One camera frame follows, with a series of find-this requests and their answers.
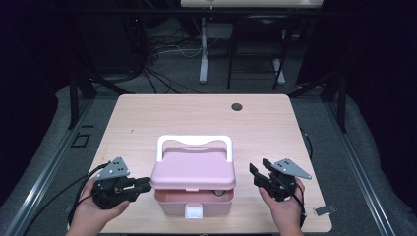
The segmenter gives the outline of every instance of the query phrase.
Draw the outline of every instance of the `box latch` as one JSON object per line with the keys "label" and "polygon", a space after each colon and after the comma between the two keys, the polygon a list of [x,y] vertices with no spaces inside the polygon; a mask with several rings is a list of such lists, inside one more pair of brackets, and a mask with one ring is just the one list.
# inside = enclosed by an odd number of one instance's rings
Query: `box latch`
{"label": "box latch", "polygon": [[203,205],[185,205],[185,218],[203,218]]}

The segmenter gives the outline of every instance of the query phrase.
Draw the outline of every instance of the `box lid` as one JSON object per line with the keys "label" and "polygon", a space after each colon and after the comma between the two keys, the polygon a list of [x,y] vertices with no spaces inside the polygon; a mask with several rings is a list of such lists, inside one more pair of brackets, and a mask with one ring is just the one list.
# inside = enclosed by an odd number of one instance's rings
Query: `box lid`
{"label": "box lid", "polygon": [[150,176],[155,189],[230,190],[236,185],[233,161],[221,147],[170,147]]}

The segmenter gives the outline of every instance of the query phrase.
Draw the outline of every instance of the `white desk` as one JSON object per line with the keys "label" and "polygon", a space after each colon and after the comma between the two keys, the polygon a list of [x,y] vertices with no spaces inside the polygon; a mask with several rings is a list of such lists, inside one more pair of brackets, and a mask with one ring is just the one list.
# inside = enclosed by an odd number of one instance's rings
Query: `white desk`
{"label": "white desk", "polygon": [[[243,106],[241,111],[231,108]],[[154,199],[154,190],[139,195],[128,209],[111,220],[103,233],[214,234],[276,232],[267,205],[249,163],[268,175],[262,159],[285,157],[312,175],[304,180],[304,232],[328,232],[328,215],[316,216],[313,208],[325,205],[319,183],[304,145],[289,98],[281,94],[161,94],[122,95],[111,115],[95,159],[97,165],[123,157],[129,177],[150,176],[156,159],[156,142],[162,135],[227,135],[233,141],[236,174],[235,197],[227,215],[185,219],[167,216]]]}

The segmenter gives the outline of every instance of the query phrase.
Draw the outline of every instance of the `white handle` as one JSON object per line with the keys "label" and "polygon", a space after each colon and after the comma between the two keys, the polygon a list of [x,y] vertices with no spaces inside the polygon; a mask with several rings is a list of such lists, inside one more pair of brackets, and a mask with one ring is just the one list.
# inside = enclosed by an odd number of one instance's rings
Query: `white handle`
{"label": "white handle", "polygon": [[164,135],[157,140],[156,161],[162,161],[162,147],[165,141],[178,141],[184,145],[205,145],[212,141],[224,141],[227,146],[227,162],[233,162],[233,144],[228,136],[172,136]]}

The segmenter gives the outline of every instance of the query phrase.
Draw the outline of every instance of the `gray metal bracket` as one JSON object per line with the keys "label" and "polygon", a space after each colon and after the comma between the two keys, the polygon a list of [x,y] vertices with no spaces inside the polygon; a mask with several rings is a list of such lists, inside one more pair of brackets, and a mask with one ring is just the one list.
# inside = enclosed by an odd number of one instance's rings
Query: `gray metal bracket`
{"label": "gray metal bracket", "polygon": [[109,163],[104,169],[95,176],[96,180],[105,180],[128,176],[130,170],[123,161],[122,157],[116,157],[111,163]]}
{"label": "gray metal bracket", "polygon": [[309,179],[309,180],[312,179],[312,176],[310,174],[304,171],[300,166],[298,166],[289,158],[285,158],[285,159],[275,162],[272,165],[272,168],[276,169],[277,171],[283,174],[301,177],[301,178]]}

